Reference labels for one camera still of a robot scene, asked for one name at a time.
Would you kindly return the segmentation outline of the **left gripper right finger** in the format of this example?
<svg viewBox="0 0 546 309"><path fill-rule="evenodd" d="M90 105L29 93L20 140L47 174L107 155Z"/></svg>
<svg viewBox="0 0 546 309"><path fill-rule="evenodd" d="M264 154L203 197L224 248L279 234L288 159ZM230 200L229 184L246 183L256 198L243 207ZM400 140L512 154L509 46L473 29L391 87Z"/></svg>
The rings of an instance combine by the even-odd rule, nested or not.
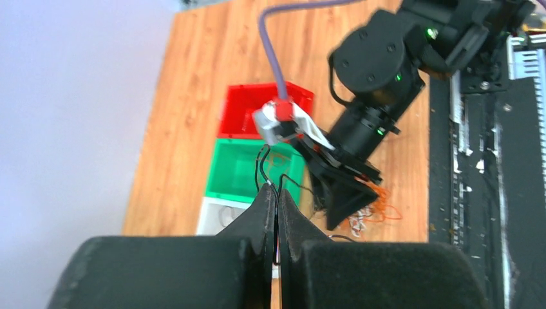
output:
<svg viewBox="0 0 546 309"><path fill-rule="evenodd" d="M334 241L278 197L282 308L485 308L469 261L443 243Z"/></svg>

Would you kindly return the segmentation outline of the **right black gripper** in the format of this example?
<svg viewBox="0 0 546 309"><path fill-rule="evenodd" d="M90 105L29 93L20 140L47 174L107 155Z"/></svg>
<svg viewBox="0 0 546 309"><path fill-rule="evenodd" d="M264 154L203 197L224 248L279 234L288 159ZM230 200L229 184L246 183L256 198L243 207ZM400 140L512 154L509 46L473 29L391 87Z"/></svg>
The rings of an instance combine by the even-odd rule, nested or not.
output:
<svg viewBox="0 0 546 309"><path fill-rule="evenodd" d="M372 185L382 182L381 172L370 162L331 150L304 133L294 139L294 149L313 174L310 183L315 210L325 213L327 230L334 230L379 198Z"/></svg>

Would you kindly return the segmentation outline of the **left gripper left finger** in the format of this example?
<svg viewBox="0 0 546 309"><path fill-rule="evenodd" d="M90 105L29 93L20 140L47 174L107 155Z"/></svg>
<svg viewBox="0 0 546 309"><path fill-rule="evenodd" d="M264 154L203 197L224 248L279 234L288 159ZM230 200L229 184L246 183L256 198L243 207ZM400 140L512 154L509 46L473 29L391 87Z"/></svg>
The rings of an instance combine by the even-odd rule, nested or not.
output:
<svg viewBox="0 0 546 309"><path fill-rule="evenodd" d="M276 197L263 186L214 236L101 236L71 257L49 308L269 308Z"/></svg>

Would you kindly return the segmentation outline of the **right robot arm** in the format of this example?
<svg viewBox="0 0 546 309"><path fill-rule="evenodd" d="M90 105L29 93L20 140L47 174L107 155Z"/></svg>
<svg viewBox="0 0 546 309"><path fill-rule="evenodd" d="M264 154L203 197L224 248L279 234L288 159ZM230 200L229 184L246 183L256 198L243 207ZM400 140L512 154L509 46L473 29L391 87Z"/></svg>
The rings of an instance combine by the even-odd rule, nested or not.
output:
<svg viewBox="0 0 546 309"><path fill-rule="evenodd" d="M311 174L316 202L335 229L378 200L380 172L368 158L425 83L421 73L446 80L461 73L459 92L503 91L508 85L507 40L535 6L530 1L403 1L396 12L379 9L329 55L329 79L353 99L325 133L294 142Z"/></svg>

